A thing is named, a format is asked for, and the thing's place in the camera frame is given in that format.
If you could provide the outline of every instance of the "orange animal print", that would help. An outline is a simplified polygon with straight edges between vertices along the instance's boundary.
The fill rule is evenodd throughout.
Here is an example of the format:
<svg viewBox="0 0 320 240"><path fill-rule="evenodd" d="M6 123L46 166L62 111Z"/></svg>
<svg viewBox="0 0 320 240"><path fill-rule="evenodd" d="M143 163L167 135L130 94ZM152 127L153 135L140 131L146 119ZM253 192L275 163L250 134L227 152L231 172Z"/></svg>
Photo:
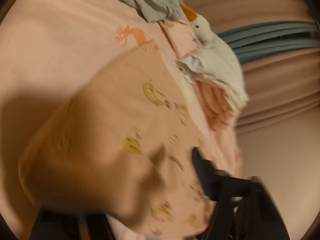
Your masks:
<svg viewBox="0 0 320 240"><path fill-rule="evenodd" d="M139 28L130 28L129 26L125 27L124 29L119 26L117 29L116 40L117 41L123 41L124 44L122 44L123 47L127 46L128 36L133 35L135 40L137 41L138 46L145 43L147 41L146 37L144 36L144 32Z"/></svg>

